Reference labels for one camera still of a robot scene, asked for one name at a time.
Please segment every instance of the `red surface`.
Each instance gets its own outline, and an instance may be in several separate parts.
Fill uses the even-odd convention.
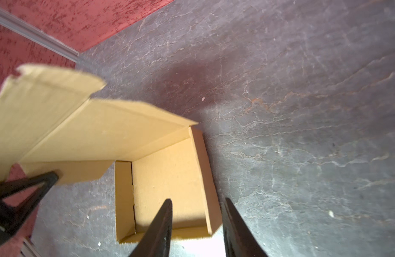
[[[79,52],[173,0],[0,0],[0,7]]]
[[[45,63],[62,67],[74,68],[72,61],[0,26],[0,87],[3,80],[10,74],[16,74],[15,68],[23,63]],[[25,177],[19,165],[10,171],[9,180]],[[6,198],[6,203],[16,206],[21,203],[33,189],[28,189]],[[19,232],[9,242],[0,247],[0,257],[18,257],[23,245],[23,238],[33,231],[37,209],[30,215]]]

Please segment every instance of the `gray trim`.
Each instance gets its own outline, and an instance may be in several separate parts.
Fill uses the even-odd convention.
[[[0,25],[76,62],[79,52],[0,8]]]

